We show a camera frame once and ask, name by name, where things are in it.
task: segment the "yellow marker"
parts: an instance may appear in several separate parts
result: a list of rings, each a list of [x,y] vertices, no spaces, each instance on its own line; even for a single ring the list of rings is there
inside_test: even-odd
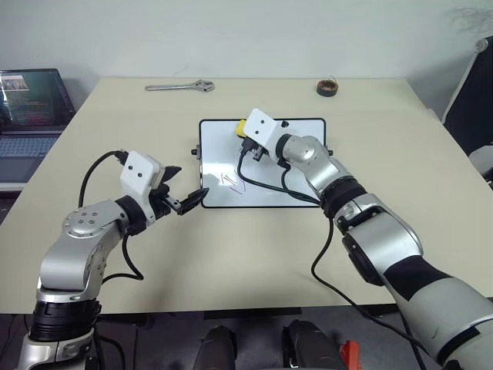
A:
[[[247,135],[245,135],[245,133],[243,132],[245,123],[247,123],[246,121],[247,121],[246,119],[240,119],[240,123],[238,124],[238,127],[234,130],[234,133],[239,137],[247,137]]]

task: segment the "beige tabletop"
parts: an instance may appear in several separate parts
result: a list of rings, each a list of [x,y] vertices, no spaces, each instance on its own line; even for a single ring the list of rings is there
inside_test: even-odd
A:
[[[0,226],[0,312],[30,312],[39,265],[77,203],[89,165],[108,150],[148,153],[183,171],[169,182],[179,199],[200,185],[190,155],[199,121],[271,116],[322,117],[327,142],[365,186],[418,233],[425,258],[493,295],[493,192],[404,80],[341,80],[333,98],[315,80],[215,79],[216,89],[145,92],[165,79],[102,79],[56,142]],[[119,197],[121,166],[93,174],[86,203]],[[129,239],[144,281],[102,287],[103,312],[192,311],[345,304],[310,276],[327,237],[318,209],[203,209],[170,214]],[[128,271],[119,247],[106,273]],[[388,303],[360,278],[340,233],[320,275],[361,304]]]

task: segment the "laptop keyboard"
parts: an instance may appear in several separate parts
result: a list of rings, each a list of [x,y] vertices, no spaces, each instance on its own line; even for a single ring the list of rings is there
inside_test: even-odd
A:
[[[2,137],[0,157],[45,156],[57,139],[57,137]]]

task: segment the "white wall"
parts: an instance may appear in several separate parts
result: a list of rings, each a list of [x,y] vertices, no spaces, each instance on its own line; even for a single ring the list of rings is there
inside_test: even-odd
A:
[[[406,77],[438,115],[492,0],[0,0],[0,68],[100,76]]]

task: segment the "wrench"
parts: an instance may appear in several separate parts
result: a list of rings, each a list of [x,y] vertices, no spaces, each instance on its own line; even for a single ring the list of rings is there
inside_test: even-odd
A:
[[[214,82],[204,81],[199,79],[192,83],[184,83],[181,85],[148,85],[146,91],[162,91],[162,90],[199,90],[208,93],[215,88]]]

